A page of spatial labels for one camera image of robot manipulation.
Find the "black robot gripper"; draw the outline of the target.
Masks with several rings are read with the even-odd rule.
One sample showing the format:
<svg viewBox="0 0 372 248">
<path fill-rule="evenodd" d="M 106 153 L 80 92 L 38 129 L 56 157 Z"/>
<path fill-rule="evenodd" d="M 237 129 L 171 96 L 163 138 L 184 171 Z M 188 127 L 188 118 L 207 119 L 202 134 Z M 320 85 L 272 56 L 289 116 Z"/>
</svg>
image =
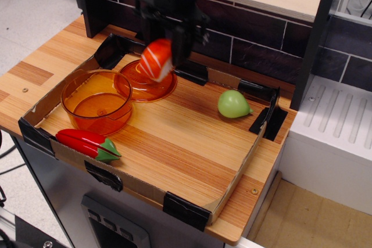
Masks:
<svg viewBox="0 0 372 248">
<path fill-rule="evenodd" d="M 194 43 L 206 44 L 209 17 L 196 0 L 134 0 L 134 14 L 141 18 L 146 45 L 172 32 L 171 52 L 174 67 L 190 56 Z"/>
</svg>

